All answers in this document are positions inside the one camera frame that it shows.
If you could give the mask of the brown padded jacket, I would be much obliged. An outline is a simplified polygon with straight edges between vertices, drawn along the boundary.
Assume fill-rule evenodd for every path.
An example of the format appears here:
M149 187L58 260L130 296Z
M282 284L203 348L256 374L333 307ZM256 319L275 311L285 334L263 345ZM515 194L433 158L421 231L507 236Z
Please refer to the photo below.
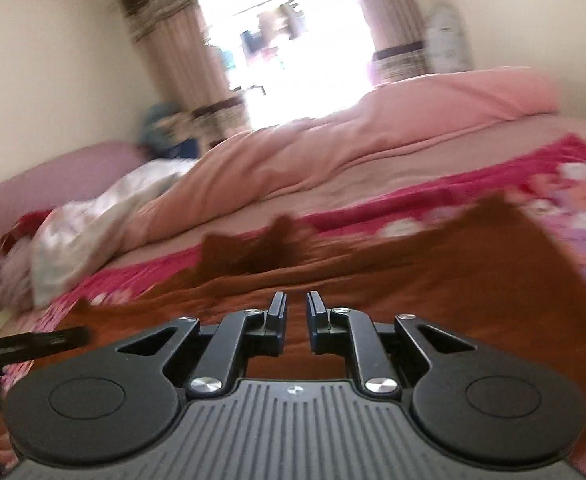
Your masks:
M254 358L256 378L333 377L339 363L309 350L305 296L366 312L410 313L557 370L586 396L586 280L524 212L498 196L407 237L328 238L282 217L254 237L212 235L197 265L127 304L75 302L66 327L84 325L92 348L192 315L217 323L287 300L287 348ZM586 429L576 455L586 455Z

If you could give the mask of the pile of bags and clothes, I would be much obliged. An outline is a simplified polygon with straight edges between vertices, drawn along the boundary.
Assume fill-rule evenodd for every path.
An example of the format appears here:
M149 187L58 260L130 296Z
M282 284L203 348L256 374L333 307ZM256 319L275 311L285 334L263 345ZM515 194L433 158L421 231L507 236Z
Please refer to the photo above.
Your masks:
M163 102L149 108L138 144L150 158L198 159L205 152L204 141L200 119L174 102Z

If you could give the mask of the lavender knit blanket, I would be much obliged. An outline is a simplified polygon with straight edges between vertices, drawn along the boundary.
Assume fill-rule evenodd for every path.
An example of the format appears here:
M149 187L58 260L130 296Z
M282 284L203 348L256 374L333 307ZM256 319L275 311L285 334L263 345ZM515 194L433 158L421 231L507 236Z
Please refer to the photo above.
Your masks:
M6 254L0 252L0 306L24 313L34 308L31 242L22 238Z

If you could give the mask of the white floral duvet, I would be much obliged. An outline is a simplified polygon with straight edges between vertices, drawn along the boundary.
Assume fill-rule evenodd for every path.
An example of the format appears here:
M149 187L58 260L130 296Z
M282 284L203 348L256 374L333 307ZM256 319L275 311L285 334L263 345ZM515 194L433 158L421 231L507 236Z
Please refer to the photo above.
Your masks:
M167 192L197 162L156 159L118 179L91 200L54 208L31 244L34 307L43 309L118 252L126 221Z

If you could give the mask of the red garment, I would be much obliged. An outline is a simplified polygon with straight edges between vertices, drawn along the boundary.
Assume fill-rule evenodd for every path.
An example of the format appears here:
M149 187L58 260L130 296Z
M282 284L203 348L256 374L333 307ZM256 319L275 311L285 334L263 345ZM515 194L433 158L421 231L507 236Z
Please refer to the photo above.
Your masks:
M30 211L16 220L13 227L0 238L0 253L7 255L21 238L32 238L51 212L51 209Z

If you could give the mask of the purple quilted headboard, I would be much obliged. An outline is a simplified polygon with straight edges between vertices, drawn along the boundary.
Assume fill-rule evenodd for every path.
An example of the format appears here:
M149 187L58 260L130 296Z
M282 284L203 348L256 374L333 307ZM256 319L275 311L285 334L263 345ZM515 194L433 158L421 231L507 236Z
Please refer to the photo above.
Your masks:
M5 180L0 183L0 237L28 212L99 196L145 161L132 144L109 141L61 155Z

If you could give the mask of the pink floral blanket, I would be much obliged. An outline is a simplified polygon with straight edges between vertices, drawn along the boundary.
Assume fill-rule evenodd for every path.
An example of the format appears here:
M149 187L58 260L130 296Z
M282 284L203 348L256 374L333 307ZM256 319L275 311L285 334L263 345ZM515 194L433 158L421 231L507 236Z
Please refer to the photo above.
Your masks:
M509 162L407 188L381 200L292 220L332 239L407 237L440 226L492 196L524 212L564 250L586 280L586 141L578 136L566 136ZM200 245L183 252L103 271L54 301L28 322L28 329L50 332L66 327L63 318L80 299L94 306L127 304L176 273L194 268L208 237L254 237L276 220L253 233L211 233Z

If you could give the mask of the pink quilt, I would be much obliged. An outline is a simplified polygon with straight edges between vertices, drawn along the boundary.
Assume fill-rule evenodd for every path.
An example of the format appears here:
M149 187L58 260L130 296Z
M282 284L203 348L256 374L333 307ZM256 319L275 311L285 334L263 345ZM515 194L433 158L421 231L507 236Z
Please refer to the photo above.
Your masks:
M559 107L558 87L530 67L383 84L348 110L239 133L218 144L126 220L118 251L166 240L260 200L317 188L369 160L413 153Z

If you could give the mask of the right striped curtain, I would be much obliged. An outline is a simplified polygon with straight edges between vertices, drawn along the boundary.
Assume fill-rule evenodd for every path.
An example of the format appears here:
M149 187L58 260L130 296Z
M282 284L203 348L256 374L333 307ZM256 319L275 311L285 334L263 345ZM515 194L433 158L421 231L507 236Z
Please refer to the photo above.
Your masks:
M374 51L372 73L378 84L429 72L424 21L417 0L359 0Z

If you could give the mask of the striped curtain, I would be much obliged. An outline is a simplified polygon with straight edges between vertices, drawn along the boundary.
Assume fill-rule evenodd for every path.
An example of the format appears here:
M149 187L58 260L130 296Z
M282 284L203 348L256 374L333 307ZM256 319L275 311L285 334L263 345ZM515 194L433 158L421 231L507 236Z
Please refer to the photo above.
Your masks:
M417 0L359 0L374 51L372 73L378 84L429 72L424 21Z
M208 43L199 0L118 0L130 36L165 99L180 106L205 145L250 130L243 96Z

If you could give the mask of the left striped curtain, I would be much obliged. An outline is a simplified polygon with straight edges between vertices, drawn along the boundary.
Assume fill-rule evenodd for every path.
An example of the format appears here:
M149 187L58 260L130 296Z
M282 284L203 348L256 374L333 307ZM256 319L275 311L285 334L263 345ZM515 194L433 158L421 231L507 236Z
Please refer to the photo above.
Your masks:
M130 36L165 99L180 106L205 145L250 130L243 96L208 43L199 0L118 0Z

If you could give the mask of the hanging laundry outside window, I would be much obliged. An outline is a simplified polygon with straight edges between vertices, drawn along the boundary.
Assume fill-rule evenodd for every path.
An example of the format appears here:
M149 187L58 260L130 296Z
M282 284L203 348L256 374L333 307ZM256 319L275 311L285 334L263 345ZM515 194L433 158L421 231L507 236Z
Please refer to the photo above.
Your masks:
M232 92L267 94L285 70L291 43L301 36L299 0L266 0L232 15L221 30L221 56Z

